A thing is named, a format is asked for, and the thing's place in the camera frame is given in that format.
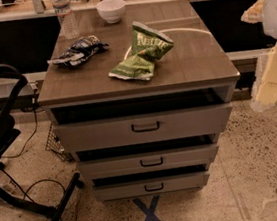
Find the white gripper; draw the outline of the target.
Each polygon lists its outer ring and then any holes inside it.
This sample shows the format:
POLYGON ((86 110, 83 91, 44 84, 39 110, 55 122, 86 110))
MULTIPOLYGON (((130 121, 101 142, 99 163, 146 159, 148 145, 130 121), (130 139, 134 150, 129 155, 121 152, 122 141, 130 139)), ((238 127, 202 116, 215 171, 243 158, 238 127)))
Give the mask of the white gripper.
MULTIPOLYGON (((257 0, 243 12, 241 20, 252 24, 263 20, 264 33, 277 39, 277 0, 257 0)), ((259 57, 255 71, 250 107, 262 113, 277 103, 277 42, 259 57)))

